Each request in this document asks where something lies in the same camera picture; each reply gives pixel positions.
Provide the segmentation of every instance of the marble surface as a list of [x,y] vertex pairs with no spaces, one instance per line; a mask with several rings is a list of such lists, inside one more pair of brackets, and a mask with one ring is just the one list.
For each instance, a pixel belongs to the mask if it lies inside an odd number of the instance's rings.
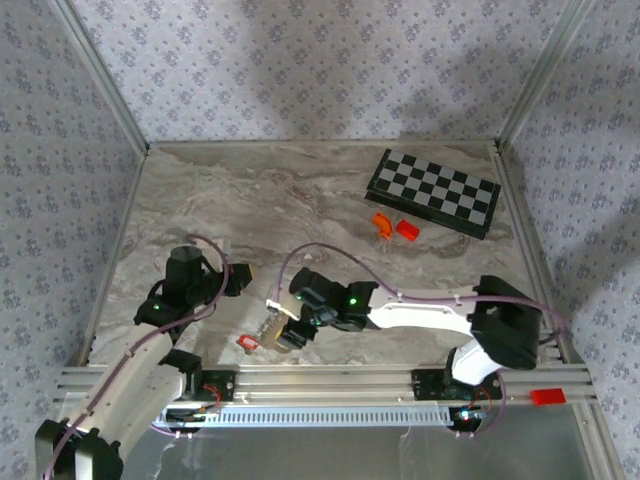
[[[152,148],[90,362],[107,363],[118,353],[138,305],[163,277],[171,248],[183,243],[186,232],[224,239],[231,261],[257,267],[256,278],[241,297],[223,298],[212,317],[189,326],[180,339],[178,346],[201,355],[205,366],[443,362],[453,346],[466,342],[464,336],[411,328],[360,334],[324,328],[315,342],[288,355],[258,349],[247,356],[235,344],[241,334],[255,334],[266,318],[264,299],[285,255],[311,241],[357,255],[399,288],[474,285],[480,275],[492,274],[530,292],[503,195],[482,241],[364,199],[385,146],[497,181],[495,166],[481,144],[222,143]],[[371,224],[378,210],[420,227],[416,242],[397,235],[389,243],[379,241]],[[367,278],[349,260],[314,248],[294,259],[286,278],[303,265],[341,282]]]

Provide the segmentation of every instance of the floral wallpaper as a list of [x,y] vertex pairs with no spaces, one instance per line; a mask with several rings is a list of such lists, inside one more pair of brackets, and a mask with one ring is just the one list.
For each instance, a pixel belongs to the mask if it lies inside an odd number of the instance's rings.
[[640,6],[597,2],[508,159],[630,479],[640,479],[639,112]]
[[138,155],[46,0],[0,6],[0,478],[83,339]]
[[74,3],[153,142],[496,137],[565,2]]

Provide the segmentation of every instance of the chessboard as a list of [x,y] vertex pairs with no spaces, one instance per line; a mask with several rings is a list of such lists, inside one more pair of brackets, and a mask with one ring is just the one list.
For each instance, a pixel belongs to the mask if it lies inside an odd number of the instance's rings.
[[387,150],[366,198],[483,239],[499,194],[497,183]]

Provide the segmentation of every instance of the wallpaper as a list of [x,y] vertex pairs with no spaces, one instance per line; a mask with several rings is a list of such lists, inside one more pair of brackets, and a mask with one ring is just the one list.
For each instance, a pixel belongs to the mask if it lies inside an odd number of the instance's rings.
[[31,479],[137,154],[46,0],[5,0],[0,19],[0,479]]
[[493,138],[565,2],[74,3],[154,142]]
[[515,141],[557,306],[640,479],[640,6],[589,14]]

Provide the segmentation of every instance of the white square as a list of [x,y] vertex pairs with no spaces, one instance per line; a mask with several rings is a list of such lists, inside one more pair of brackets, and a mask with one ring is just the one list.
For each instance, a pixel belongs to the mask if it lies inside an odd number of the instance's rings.
[[407,177],[409,176],[412,170],[413,170],[413,167],[410,167],[409,165],[402,164],[398,167],[398,173],[401,173],[402,175],[406,175]]
[[413,164],[413,168],[417,168],[419,170],[426,170],[429,166],[429,162],[424,160],[416,160],[416,163]]
[[462,195],[460,200],[458,200],[458,205],[465,208],[473,208],[473,202],[475,202],[473,198]]
[[478,190],[478,193],[476,193],[476,200],[480,200],[484,203],[489,203],[491,201],[491,192],[487,192],[486,190]]
[[386,168],[382,169],[382,171],[380,172],[380,175],[378,175],[378,178],[381,178],[382,180],[393,180],[393,177],[396,176],[396,172],[394,172],[393,170],[388,170]]
[[399,183],[392,183],[391,186],[387,189],[387,192],[392,195],[400,196],[402,194],[402,190],[404,190],[404,185],[400,185]]
[[446,188],[435,186],[433,187],[433,192],[431,192],[431,196],[436,198],[442,198],[444,200],[444,198],[447,196],[447,191],[448,190]]
[[431,195],[424,192],[416,193],[416,198],[413,199],[414,202],[419,203],[420,205],[429,205],[429,199]]
[[417,190],[418,188],[420,188],[421,183],[422,182],[417,178],[409,177],[409,179],[405,182],[405,186]]
[[427,182],[430,185],[435,185],[438,180],[438,176],[435,173],[425,172],[422,176],[422,181]]
[[453,178],[454,173],[455,173],[454,170],[451,170],[450,168],[447,168],[447,167],[442,167],[440,169],[440,176],[444,178],[448,178],[449,180]]
[[467,177],[467,181],[464,183],[470,187],[478,188],[480,186],[480,179],[478,177]]
[[450,202],[449,200],[445,200],[444,203],[442,204],[442,207],[440,207],[440,211],[444,213],[448,213],[449,215],[455,215],[457,208],[458,208],[458,205],[456,205],[453,202]]
[[469,215],[469,221],[477,223],[478,225],[484,225],[484,219],[487,218],[486,214],[480,213],[477,210],[473,210]]
[[451,181],[451,185],[449,185],[449,190],[456,193],[462,193],[462,189],[464,185],[460,182],[456,182],[455,180]]
[[393,160],[394,162],[401,162],[404,158],[404,153],[396,152],[395,150],[389,154],[389,160]]

